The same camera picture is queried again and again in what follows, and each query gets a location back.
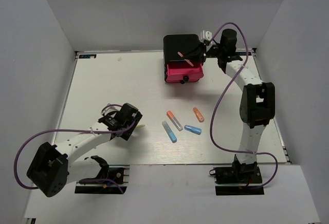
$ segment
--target black clamp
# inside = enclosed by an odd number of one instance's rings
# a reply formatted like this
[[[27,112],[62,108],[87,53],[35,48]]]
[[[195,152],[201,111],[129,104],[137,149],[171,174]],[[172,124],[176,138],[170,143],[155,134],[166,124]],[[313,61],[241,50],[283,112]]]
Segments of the black clamp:
[[[248,84],[243,87],[240,103],[240,117],[250,128],[268,125],[275,115],[275,87],[272,83]]]

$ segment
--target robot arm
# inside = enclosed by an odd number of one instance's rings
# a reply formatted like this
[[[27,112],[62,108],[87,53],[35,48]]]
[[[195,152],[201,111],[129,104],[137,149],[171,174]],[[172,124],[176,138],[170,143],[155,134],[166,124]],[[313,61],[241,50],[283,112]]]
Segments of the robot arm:
[[[257,152],[261,135],[275,115],[275,87],[272,83],[262,82],[243,66],[241,57],[235,53],[236,42],[236,31],[225,29],[220,43],[208,50],[207,57],[218,58],[218,66],[231,78],[243,67],[234,79],[242,91],[240,117],[243,131],[239,151]],[[232,172],[234,177],[231,182],[248,182],[255,175],[260,175],[256,155],[237,153],[232,163]],[[217,170],[216,176],[224,178],[223,171]]]
[[[109,166],[104,159],[98,156],[77,159],[116,137],[128,140],[141,118],[137,108],[125,103],[119,111],[105,113],[90,128],[90,133],[78,134],[58,145],[42,144],[27,176],[47,197],[56,195],[67,183],[85,178],[106,178]]]

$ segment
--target orange marker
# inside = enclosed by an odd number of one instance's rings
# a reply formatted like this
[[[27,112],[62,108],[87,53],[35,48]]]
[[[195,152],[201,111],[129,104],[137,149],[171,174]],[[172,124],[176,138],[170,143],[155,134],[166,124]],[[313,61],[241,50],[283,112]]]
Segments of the orange marker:
[[[196,118],[198,119],[199,122],[204,122],[205,118],[202,116],[202,114],[200,113],[199,109],[197,109],[196,107],[193,108],[193,112],[196,115]]]
[[[167,112],[167,116],[174,123],[177,130],[179,130],[179,131],[183,130],[183,127],[181,126],[181,124],[179,123],[179,121],[176,119],[176,117],[174,116],[174,114],[171,111]]]

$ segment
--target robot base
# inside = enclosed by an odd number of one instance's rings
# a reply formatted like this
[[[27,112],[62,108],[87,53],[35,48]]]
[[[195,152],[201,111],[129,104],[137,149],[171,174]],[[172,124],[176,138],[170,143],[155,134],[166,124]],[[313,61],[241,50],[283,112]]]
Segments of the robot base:
[[[254,185],[263,182],[261,171],[258,166],[255,169],[255,173],[242,179],[236,177],[233,167],[231,166],[214,167],[209,173],[216,178],[216,196],[264,195],[263,187],[256,188],[256,185]]]

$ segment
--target black bracket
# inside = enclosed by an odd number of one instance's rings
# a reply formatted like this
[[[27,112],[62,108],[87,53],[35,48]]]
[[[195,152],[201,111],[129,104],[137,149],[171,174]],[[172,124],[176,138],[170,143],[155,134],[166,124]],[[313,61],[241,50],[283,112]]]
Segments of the black bracket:
[[[250,128],[268,125],[275,115],[275,87],[272,83],[245,85],[240,103],[240,117]]]
[[[67,154],[62,155],[55,148],[48,142],[40,145],[26,174],[47,197],[64,187],[68,175]]]
[[[108,130],[120,130],[125,128],[134,122],[134,125],[129,130],[124,133],[111,134],[111,139],[115,137],[121,137],[128,141],[129,137],[133,133],[135,127],[137,126],[143,115],[138,111],[136,107],[129,103],[123,104],[119,111],[115,112],[114,117],[112,117],[113,112],[106,114],[98,120],[99,123],[103,123],[107,126]]]

